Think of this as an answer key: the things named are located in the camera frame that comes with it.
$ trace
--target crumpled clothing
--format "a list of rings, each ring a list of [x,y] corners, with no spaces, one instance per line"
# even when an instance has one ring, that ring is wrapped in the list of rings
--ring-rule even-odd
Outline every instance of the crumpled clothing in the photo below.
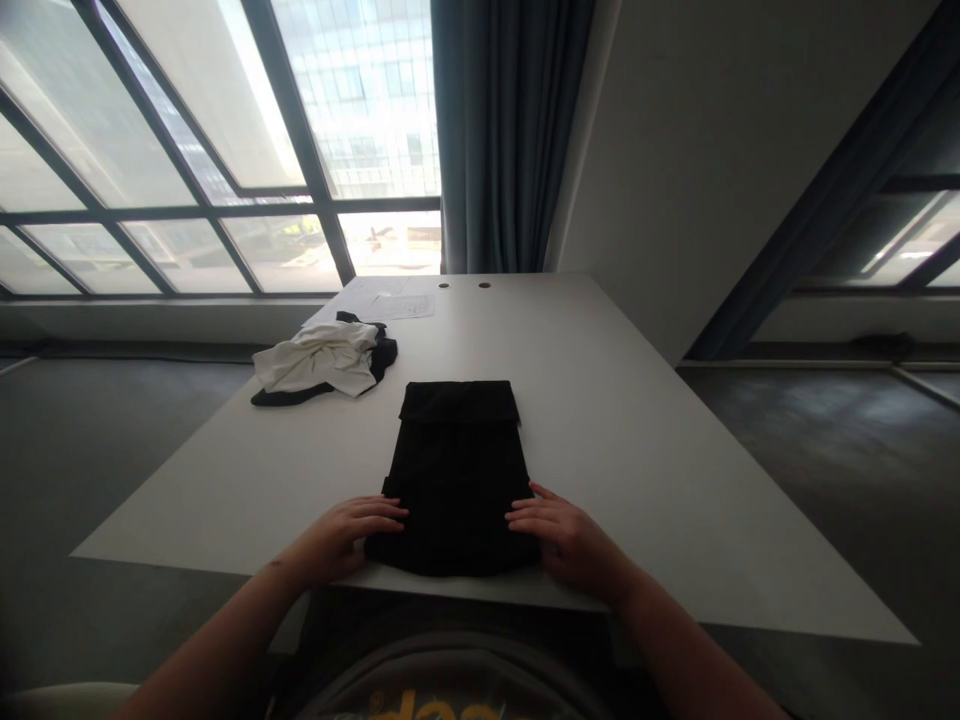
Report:
[[[322,323],[255,353],[253,366],[268,393],[295,392],[329,383],[357,397],[377,384],[370,372],[370,356],[376,344],[374,325]]]

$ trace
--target blue curtain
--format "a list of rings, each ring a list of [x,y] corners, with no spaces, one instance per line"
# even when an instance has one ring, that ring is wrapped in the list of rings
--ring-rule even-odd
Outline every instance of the blue curtain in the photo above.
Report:
[[[448,273],[540,272],[593,0],[432,0]]]
[[[958,93],[960,3],[944,2],[720,306],[688,357],[736,358]]]

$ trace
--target folded black garment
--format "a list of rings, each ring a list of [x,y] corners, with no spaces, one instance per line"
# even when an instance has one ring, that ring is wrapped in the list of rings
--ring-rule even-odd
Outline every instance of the folded black garment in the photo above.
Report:
[[[496,575],[540,561],[504,513],[533,497],[508,381],[410,383],[383,494],[410,515],[367,557],[418,575]]]
[[[337,320],[347,323],[363,322],[353,313],[343,312],[342,310],[337,313]],[[387,337],[387,326],[383,323],[366,324],[373,325],[377,328],[377,344],[373,350],[370,351],[370,374],[373,375],[373,379],[376,380],[377,385],[379,385],[380,381],[383,380],[386,369],[396,362],[397,341]],[[369,392],[372,389],[373,388],[368,388],[363,392]],[[333,392],[333,390],[334,387],[330,383],[320,383],[306,390],[297,390],[296,392],[289,393],[268,393],[266,390],[261,390],[250,398],[250,404],[258,407],[287,407],[290,405],[299,405],[312,397]]]

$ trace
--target floor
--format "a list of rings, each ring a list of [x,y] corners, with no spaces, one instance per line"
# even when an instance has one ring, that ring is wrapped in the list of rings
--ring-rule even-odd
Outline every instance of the floor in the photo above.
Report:
[[[801,717],[960,717],[960,412],[884,372],[681,376],[922,647],[715,637]]]
[[[234,576],[67,555],[250,374],[43,360],[0,376],[9,688],[139,682],[239,587]],[[922,647],[710,632],[800,717],[960,716],[960,412],[882,372],[681,374]],[[960,391],[960,375],[925,379]]]

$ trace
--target hand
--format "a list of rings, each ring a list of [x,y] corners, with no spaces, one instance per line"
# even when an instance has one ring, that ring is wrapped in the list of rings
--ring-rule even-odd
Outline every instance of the hand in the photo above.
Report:
[[[334,505],[270,564],[283,567],[303,590],[342,580],[363,565],[363,548],[354,546],[357,540],[403,530],[396,518],[405,518],[410,511],[399,502],[372,495]]]
[[[547,572],[614,609],[629,602],[642,571],[583,510],[536,483],[530,487],[540,497],[514,501],[506,519],[512,531],[540,540]]]

